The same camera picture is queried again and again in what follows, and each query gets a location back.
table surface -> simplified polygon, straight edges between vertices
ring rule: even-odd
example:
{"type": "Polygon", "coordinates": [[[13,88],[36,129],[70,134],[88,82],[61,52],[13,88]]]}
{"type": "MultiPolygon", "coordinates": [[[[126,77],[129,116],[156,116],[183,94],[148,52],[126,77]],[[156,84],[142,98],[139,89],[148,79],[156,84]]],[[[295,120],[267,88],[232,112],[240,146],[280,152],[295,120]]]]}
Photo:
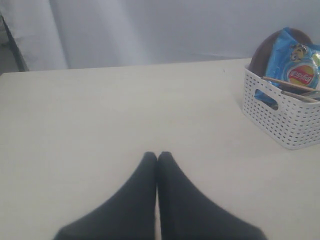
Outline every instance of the table surface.
{"type": "Polygon", "coordinates": [[[242,114],[249,61],[3,74],[0,239],[52,239],[146,151],[171,151],[205,195],[270,240],[320,239],[320,146],[282,148],[242,114]]]}

perforated basket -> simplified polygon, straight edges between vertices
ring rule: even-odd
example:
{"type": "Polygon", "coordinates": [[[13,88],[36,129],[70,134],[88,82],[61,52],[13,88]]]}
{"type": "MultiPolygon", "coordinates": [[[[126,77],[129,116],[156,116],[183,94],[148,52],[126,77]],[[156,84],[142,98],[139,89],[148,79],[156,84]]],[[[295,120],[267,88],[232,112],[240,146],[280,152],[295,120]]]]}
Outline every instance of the perforated basket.
{"type": "Polygon", "coordinates": [[[244,76],[242,111],[276,142],[295,150],[320,143],[320,102],[306,103],[281,94],[281,90],[247,68],[244,76]],[[273,98],[274,110],[255,98],[260,90],[273,98]]]}

curtain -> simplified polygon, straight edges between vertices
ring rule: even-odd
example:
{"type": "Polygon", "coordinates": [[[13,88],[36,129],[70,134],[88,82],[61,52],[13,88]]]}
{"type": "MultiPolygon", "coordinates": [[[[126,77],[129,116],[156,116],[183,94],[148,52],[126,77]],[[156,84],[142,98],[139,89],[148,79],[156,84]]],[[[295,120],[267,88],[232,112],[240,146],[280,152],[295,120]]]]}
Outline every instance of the curtain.
{"type": "Polygon", "coordinates": [[[251,57],[283,27],[320,44],[319,0],[0,0],[31,70],[251,57]]]}

blue snack bag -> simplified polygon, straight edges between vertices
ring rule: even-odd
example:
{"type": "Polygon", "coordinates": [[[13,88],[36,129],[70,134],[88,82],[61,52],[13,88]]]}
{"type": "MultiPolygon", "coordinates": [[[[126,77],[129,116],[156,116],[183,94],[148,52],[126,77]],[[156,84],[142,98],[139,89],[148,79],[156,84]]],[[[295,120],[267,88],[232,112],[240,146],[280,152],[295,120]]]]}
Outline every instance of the blue snack bag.
{"type": "MultiPolygon", "coordinates": [[[[290,29],[288,27],[284,28],[273,45],[265,76],[318,89],[320,46],[298,43],[291,36],[290,29]]],[[[276,103],[259,90],[255,97],[266,104],[273,105],[276,103]]]]}

chopstick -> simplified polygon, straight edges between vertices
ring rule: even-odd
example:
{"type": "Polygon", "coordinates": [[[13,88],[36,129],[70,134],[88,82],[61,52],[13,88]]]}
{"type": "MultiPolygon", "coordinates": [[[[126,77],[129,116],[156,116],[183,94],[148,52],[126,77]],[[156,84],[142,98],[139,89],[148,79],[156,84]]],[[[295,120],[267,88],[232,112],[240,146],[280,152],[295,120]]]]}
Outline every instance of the chopstick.
{"type": "Polygon", "coordinates": [[[291,87],[291,88],[295,88],[295,89],[299,89],[299,90],[303,90],[303,91],[307,91],[307,92],[315,91],[315,89],[311,88],[311,87],[302,86],[302,85],[294,84],[294,83],[291,83],[291,82],[278,80],[278,79],[275,79],[275,78],[272,78],[272,77],[268,77],[268,76],[263,76],[262,79],[266,80],[266,81],[273,82],[273,83],[281,84],[281,85],[286,86],[286,87],[291,87]]]}
{"type": "Polygon", "coordinates": [[[292,97],[292,98],[295,98],[295,99],[298,99],[298,100],[301,100],[305,103],[318,103],[319,101],[318,100],[315,100],[313,98],[310,98],[310,97],[307,97],[307,96],[301,96],[301,95],[298,95],[298,94],[295,94],[295,93],[292,93],[292,92],[288,92],[288,91],[281,91],[281,94],[283,95],[287,95],[289,97],[292,97]]]}

